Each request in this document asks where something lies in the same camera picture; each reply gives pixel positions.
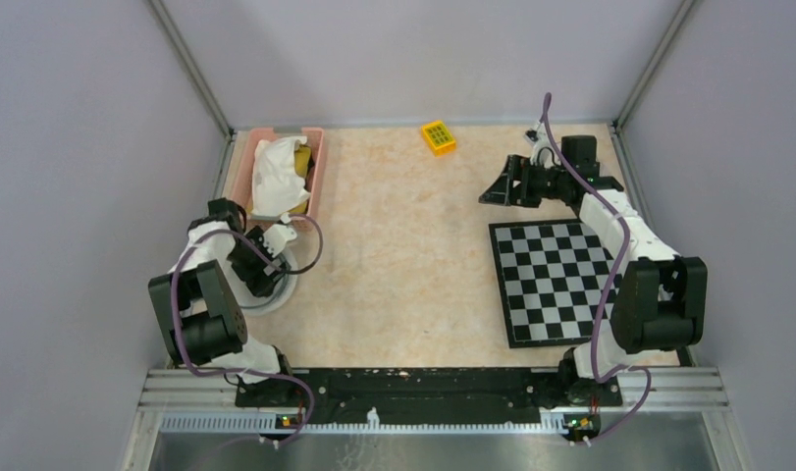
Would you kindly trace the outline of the pink plastic basket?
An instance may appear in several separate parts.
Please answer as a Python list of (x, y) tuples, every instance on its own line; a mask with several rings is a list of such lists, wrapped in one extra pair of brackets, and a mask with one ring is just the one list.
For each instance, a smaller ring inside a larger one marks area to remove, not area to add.
[(247, 133), (224, 196), (244, 208), (250, 229), (268, 228), (285, 212), (317, 217), (327, 163), (324, 140), (321, 128)]

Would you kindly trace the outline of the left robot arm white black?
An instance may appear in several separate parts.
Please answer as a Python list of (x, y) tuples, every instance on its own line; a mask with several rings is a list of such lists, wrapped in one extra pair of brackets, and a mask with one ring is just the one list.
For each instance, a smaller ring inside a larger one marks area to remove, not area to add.
[(267, 229), (249, 227), (243, 207), (227, 198), (208, 202), (190, 223), (178, 263), (148, 282), (148, 293), (169, 356), (177, 365), (225, 369), (273, 405), (292, 400), (296, 380), (285, 355), (249, 332), (245, 313), (268, 313), (292, 293), (295, 270), (290, 218)]

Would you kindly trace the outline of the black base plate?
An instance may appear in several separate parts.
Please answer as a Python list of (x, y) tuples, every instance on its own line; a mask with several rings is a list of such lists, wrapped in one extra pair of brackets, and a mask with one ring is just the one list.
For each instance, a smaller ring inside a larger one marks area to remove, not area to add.
[(313, 368), (293, 375), (295, 383), (238, 380), (236, 406), (277, 408), (291, 419), (312, 406), (313, 425), (361, 423), (371, 410), (385, 425), (496, 425), (537, 423), (544, 410), (623, 403), (615, 379), (598, 384), (554, 368)]

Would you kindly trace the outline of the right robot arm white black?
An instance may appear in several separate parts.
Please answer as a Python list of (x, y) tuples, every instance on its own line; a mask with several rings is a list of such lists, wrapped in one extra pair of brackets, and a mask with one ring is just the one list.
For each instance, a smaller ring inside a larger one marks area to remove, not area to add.
[(696, 256), (664, 243), (633, 208), (617, 178), (605, 176), (592, 135), (555, 140), (526, 133), (530, 156), (511, 154), (482, 204), (537, 208), (546, 200), (569, 207), (612, 257), (598, 291), (589, 340), (563, 357), (557, 392), (582, 404), (597, 383), (652, 352), (698, 343), (704, 333), (709, 270)]

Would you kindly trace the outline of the yellow bra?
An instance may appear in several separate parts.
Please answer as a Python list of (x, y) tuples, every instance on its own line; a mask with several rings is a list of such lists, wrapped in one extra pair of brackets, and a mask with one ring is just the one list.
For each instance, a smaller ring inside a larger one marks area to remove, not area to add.
[(309, 172), (313, 167), (312, 149), (308, 145), (299, 144), (293, 154), (293, 157), (295, 173), (302, 180), (302, 191), (299, 193), (298, 197), (300, 201), (296, 206), (291, 208), (289, 212), (292, 214), (303, 214), (307, 210), (307, 205), (310, 198), (310, 192), (307, 186)]

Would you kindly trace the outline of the black white checkerboard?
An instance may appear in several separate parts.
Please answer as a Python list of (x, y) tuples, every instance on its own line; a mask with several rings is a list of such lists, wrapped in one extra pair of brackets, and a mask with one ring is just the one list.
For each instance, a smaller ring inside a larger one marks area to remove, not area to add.
[(511, 348), (590, 339), (615, 250), (576, 219), (488, 226)]

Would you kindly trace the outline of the white bra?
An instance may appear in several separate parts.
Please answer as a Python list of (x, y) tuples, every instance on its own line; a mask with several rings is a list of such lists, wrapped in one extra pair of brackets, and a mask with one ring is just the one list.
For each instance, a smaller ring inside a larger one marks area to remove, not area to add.
[(307, 145), (305, 135), (258, 142), (252, 169), (252, 216), (277, 218), (290, 213), (300, 201), (302, 180), (295, 173), (293, 157), (299, 144)]

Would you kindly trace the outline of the yellow toy brick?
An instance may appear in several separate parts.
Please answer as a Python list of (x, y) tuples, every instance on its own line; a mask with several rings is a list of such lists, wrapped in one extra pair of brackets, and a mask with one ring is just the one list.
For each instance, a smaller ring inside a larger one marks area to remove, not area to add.
[(435, 156), (443, 156), (456, 150), (456, 140), (443, 121), (425, 124), (420, 129), (424, 141)]

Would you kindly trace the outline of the aluminium front rail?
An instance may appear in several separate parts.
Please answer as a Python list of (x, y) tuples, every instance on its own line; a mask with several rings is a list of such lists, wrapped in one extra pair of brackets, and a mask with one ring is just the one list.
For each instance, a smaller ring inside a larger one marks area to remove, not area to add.
[(235, 377), (153, 370), (138, 403), (169, 432), (310, 434), (564, 434), (631, 409), (725, 410), (717, 370), (652, 367), (599, 384), (552, 368), (331, 369), (250, 386)]

